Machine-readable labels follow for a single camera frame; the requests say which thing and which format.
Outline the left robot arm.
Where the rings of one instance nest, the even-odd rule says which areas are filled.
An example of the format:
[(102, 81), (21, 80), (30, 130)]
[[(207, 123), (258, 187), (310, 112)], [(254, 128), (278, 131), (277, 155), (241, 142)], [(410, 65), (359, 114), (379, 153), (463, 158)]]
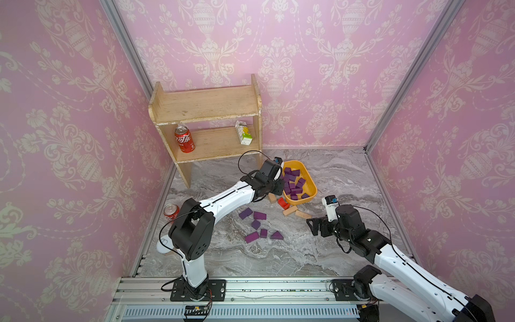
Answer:
[(182, 296), (186, 300), (206, 301), (213, 296), (209, 290), (209, 275), (204, 253), (210, 246), (215, 225), (237, 208), (256, 203), (269, 194), (279, 196), (284, 188), (284, 161), (267, 159), (259, 170), (245, 174), (229, 189), (202, 201), (187, 199), (168, 233), (160, 236), (156, 249), (161, 254), (179, 255), (182, 275), (174, 281), (172, 301)]

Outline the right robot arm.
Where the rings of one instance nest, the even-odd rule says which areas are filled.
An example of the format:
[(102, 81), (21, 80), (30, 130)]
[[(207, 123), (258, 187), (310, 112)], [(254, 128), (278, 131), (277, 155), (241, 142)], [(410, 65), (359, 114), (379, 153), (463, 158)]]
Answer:
[(415, 321), (495, 321), (494, 310), (480, 295), (472, 297), (439, 280), (411, 260), (390, 238), (366, 228), (360, 207), (326, 205), (326, 216), (307, 220), (312, 235), (334, 237), (369, 264), (355, 273), (357, 299), (386, 302)]

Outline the yellow plastic storage bin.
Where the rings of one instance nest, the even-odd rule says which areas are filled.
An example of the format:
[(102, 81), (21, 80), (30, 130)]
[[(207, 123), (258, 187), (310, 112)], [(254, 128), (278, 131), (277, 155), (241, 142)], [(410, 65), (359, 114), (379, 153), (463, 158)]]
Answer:
[[(300, 169), (300, 176), (294, 177), (290, 174), (292, 170)], [(300, 205), (308, 203), (317, 195), (318, 189), (313, 179), (311, 178), (306, 166), (297, 160), (286, 161), (282, 170), (282, 178), (284, 179), (284, 190), (282, 198), (290, 205)], [(299, 178), (306, 180), (303, 188), (297, 187), (296, 183)], [(311, 197), (308, 199), (302, 199), (301, 196), (307, 193)]]

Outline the beige wood brick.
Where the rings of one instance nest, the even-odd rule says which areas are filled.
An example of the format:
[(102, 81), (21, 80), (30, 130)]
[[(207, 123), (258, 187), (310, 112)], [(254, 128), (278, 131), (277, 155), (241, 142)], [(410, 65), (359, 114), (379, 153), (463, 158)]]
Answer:
[(276, 195), (272, 194), (272, 193), (269, 193), (268, 194), (268, 199), (271, 203), (276, 203), (277, 202), (277, 198), (276, 198)]

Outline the small red brick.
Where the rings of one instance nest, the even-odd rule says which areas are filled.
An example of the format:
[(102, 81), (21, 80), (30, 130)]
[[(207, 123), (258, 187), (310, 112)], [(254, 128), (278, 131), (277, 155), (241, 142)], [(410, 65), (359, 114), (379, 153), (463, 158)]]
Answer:
[(287, 210), (290, 207), (290, 204), (287, 203), (282, 197), (277, 200), (278, 204), (284, 209)]

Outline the purple brick centre long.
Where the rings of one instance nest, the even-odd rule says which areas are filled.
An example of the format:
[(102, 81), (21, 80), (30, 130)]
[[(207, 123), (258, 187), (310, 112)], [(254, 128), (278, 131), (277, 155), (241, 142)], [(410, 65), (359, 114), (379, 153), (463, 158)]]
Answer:
[(253, 218), (255, 220), (267, 220), (267, 215), (265, 213), (256, 211), (253, 213)]

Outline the natural wood brick small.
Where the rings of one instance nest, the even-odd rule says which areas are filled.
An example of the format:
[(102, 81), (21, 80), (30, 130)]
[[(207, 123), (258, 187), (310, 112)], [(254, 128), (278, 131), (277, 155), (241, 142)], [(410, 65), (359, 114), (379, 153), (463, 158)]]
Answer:
[(298, 210), (298, 207), (296, 205), (290, 206), (288, 209), (285, 209), (282, 213), (284, 216), (289, 216), (293, 213), (295, 213)]

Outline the engraved natural wood brick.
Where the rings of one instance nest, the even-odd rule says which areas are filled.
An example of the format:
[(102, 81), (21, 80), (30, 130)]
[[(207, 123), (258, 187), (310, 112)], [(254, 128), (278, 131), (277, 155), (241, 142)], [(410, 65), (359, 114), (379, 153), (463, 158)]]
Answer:
[(303, 218), (303, 219), (312, 219), (312, 215), (309, 215), (308, 213), (296, 210), (295, 215), (297, 217)]

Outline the green white juice carton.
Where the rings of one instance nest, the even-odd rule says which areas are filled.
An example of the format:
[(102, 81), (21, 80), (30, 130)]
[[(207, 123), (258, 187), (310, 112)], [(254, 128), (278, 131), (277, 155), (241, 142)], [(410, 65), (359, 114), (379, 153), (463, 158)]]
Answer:
[(247, 123), (236, 121), (235, 128), (241, 145), (249, 146), (253, 141), (253, 136), (249, 130)]

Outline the purple triangle brick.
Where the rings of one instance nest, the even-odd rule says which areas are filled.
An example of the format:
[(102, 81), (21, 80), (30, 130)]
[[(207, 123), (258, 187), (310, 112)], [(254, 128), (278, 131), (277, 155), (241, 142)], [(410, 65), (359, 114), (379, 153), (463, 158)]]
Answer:
[(270, 236), (270, 239), (273, 239), (273, 240), (283, 240), (283, 239), (284, 239), (284, 236), (283, 236), (280, 232), (274, 232), (274, 233)]

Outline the wooden two-tier shelf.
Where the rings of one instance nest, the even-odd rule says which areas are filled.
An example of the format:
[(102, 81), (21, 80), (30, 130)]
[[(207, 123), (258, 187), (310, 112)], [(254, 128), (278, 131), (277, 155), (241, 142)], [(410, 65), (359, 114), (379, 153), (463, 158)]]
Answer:
[[(194, 162), (236, 157), (248, 150), (251, 154), (262, 151), (262, 97), (256, 75), (252, 74), (251, 80), (252, 84), (239, 87), (169, 93), (155, 83), (148, 113), (186, 187), (191, 186)], [(194, 130), (196, 148), (189, 153), (181, 151), (174, 135), (180, 124), (250, 117), (253, 140), (248, 146), (240, 144), (233, 126)]]

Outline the red cola can on shelf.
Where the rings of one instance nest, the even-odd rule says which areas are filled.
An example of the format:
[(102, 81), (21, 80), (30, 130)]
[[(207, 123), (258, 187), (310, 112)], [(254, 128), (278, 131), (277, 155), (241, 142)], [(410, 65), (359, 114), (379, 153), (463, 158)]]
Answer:
[(193, 137), (188, 127), (184, 124), (178, 124), (174, 130), (174, 136), (181, 152), (191, 153), (195, 149)]

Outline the red cola can on floor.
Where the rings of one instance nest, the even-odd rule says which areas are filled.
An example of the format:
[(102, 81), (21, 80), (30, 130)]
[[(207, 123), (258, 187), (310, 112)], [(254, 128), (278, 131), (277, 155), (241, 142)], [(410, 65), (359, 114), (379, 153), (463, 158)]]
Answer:
[(163, 208), (163, 216), (168, 220), (174, 221), (180, 212), (180, 208), (178, 205), (173, 203), (167, 204)]

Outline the white round lid object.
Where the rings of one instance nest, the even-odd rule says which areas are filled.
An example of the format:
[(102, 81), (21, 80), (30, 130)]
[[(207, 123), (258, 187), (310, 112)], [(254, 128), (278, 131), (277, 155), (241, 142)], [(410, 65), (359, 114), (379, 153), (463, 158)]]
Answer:
[(165, 256), (172, 255), (176, 252), (172, 240), (168, 235), (163, 235), (160, 237), (159, 241), (156, 243), (156, 249), (158, 253)]

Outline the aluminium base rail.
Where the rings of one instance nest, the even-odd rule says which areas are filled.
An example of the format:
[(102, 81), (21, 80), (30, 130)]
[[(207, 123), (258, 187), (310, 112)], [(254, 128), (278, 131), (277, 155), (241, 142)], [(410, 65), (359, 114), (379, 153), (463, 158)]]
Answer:
[(357, 301), (331, 277), (226, 277), (222, 301), (173, 302), (169, 278), (123, 278), (106, 321), (407, 321), (381, 301)]

